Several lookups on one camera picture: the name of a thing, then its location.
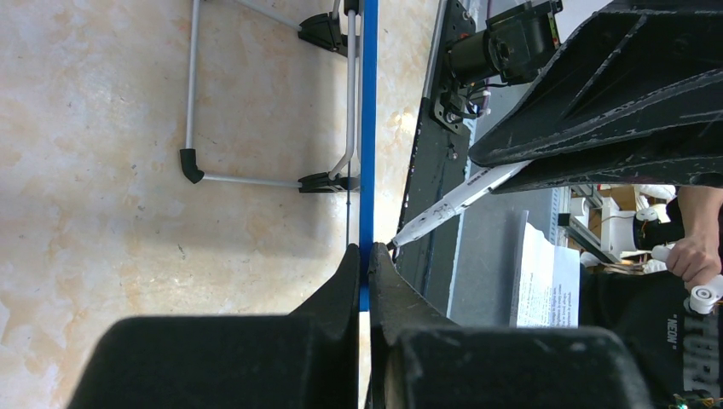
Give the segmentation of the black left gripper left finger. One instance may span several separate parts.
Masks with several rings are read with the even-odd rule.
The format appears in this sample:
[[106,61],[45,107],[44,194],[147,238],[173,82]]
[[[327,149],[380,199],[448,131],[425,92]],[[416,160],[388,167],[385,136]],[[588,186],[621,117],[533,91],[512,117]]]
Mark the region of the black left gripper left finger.
[[284,315],[140,316],[97,343],[71,408],[354,408],[360,251]]

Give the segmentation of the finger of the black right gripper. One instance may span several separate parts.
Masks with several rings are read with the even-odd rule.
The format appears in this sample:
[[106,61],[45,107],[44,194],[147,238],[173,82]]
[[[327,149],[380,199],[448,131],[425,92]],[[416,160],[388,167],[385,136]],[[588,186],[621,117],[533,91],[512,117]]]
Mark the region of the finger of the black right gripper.
[[702,73],[630,103],[563,153],[536,158],[497,193],[586,184],[721,187],[722,76]]
[[722,150],[719,1],[609,3],[469,157],[496,166],[657,137],[684,152]]

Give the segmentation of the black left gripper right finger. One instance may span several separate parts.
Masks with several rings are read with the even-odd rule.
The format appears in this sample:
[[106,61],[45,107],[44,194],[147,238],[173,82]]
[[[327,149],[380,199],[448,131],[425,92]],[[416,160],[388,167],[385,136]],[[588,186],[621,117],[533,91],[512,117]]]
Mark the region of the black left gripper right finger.
[[370,408],[650,408],[633,357],[613,333],[455,324],[373,245],[368,269]]

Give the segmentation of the blue framed whiteboard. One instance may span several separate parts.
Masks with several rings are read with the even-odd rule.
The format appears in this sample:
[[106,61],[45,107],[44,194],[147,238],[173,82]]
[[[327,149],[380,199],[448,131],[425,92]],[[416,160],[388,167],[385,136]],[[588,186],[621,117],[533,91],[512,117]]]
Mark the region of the blue framed whiteboard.
[[375,1],[191,2],[183,177],[283,193],[302,237],[368,257],[378,20]]

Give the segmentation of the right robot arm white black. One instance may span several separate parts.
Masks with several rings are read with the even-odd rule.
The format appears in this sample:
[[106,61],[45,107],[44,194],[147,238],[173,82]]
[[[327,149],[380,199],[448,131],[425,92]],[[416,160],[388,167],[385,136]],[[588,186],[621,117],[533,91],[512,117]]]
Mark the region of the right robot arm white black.
[[524,84],[471,147],[481,167],[520,163],[502,192],[582,184],[722,184],[722,4],[613,1],[568,38],[559,1],[525,3],[451,42],[448,78]]

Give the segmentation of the operator hand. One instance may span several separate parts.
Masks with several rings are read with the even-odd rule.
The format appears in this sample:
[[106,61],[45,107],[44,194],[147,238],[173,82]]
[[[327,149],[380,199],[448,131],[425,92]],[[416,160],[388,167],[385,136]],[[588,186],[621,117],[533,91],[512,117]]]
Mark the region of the operator hand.
[[668,271],[681,278],[688,291],[708,284],[722,271],[719,243],[717,236],[705,234],[679,240],[668,254]]

